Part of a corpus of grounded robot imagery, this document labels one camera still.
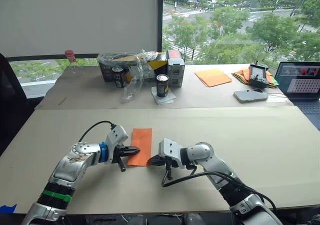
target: white paper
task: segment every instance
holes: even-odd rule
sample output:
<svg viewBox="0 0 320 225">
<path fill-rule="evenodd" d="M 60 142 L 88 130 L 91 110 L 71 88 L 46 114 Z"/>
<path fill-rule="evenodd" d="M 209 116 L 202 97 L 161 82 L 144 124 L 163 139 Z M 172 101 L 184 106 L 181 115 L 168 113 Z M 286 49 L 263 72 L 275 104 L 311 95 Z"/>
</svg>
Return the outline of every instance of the white paper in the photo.
<svg viewBox="0 0 320 225">
<path fill-rule="evenodd" d="M 173 99 L 176 98 L 176 96 L 171 92 L 171 90 L 168 90 L 167 96 L 165 97 L 158 97 L 157 96 L 157 87 L 153 86 L 151 87 L 151 93 L 154 97 L 154 100 L 156 101 L 156 103 L 159 104 L 171 104 L 174 102 Z"/>
</svg>

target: laptop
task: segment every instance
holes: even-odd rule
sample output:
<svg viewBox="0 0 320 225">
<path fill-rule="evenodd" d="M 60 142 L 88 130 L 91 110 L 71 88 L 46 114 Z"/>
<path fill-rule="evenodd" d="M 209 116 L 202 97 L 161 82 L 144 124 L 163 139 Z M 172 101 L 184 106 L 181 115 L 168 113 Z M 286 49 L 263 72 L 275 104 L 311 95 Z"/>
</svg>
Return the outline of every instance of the laptop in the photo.
<svg viewBox="0 0 320 225">
<path fill-rule="evenodd" d="M 320 130 L 320 62 L 282 61 L 278 88 Z"/>
</svg>

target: stack of papers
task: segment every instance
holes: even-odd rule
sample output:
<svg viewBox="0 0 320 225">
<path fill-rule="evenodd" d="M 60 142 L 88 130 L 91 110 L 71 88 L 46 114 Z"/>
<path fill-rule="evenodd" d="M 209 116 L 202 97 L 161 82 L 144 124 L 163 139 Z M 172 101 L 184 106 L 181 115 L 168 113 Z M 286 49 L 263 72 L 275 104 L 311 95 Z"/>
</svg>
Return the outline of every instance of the stack of papers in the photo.
<svg viewBox="0 0 320 225">
<path fill-rule="evenodd" d="M 171 92 L 171 90 L 168 90 L 168 94 L 165 97 L 159 97 L 157 96 L 157 87 L 153 86 L 151 87 L 151 93 L 154 97 L 154 100 L 156 103 L 159 104 L 172 104 L 174 102 L 174 99 L 176 96 Z"/>
<path fill-rule="evenodd" d="M 232 82 L 232 79 L 219 69 L 196 71 L 194 73 L 207 87 L 213 87 Z"/>
<path fill-rule="evenodd" d="M 234 77 L 236 77 L 241 83 L 248 85 L 249 84 L 249 76 L 250 76 L 250 70 L 249 68 L 243 68 L 242 70 L 236 71 L 234 73 L 231 73 Z M 269 88 L 276 88 L 279 83 L 275 80 L 274 76 L 266 71 L 266 78 L 269 81 Z"/>
</svg>

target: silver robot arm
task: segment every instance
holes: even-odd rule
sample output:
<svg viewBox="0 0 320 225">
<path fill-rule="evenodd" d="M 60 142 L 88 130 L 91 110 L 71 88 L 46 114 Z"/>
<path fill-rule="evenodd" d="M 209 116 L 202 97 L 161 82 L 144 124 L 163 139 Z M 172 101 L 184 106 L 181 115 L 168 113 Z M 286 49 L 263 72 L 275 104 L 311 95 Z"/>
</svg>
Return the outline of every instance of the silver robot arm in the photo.
<svg viewBox="0 0 320 225">
<path fill-rule="evenodd" d="M 124 146 L 128 135 L 121 125 L 113 127 L 102 143 L 77 142 L 71 151 L 57 164 L 37 202 L 34 202 L 21 225 L 29 225 L 33 219 L 57 221 L 64 217 L 67 206 L 79 186 L 86 170 L 98 163 L 118 163 L 122 172 L 126 170 L 121 157 L 130 156 L 140 150 Z"/>
<path fill-rule="evenodd" d="M 165 162 L 167 166 L 168 161 L 170 165 L 180 169 L 192 169 L 191 165 L 201 165 L 205 172 L 224 173 L 241 182 L 237 174 L 215 154 L 213 147 L 206 142 L 183 148 L 178 143 L 165 138 L 159 144 L 159 155 L 152 157 L 148 163 L 160 166 Z M 257 194 L 236 186 L 220 176 L 207 175 L 207 177 L 229 204 L 230 211 L 242 224 L 283 225 Z"/>
</svg>

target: black can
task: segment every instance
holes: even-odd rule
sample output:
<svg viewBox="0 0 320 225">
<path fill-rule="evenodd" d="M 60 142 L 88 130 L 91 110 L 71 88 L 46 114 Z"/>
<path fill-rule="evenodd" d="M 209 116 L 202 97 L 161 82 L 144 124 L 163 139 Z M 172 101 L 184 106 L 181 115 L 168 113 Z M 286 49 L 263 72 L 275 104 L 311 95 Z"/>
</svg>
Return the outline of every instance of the black can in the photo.
<svg viewBox="0 0 320 225">
<path fill-rule="evenodd" d="M 123 88 L 125 83 L 125 70 L 122 66 L 112 67 L 114 83 L 117 88 Z"/>
<path fill-rule="evenodd" d="M 166 74 L 159 74 L 156 76 L 156 95 L 164 98 L 168 95 L 169 77 Z"/>
</svg>

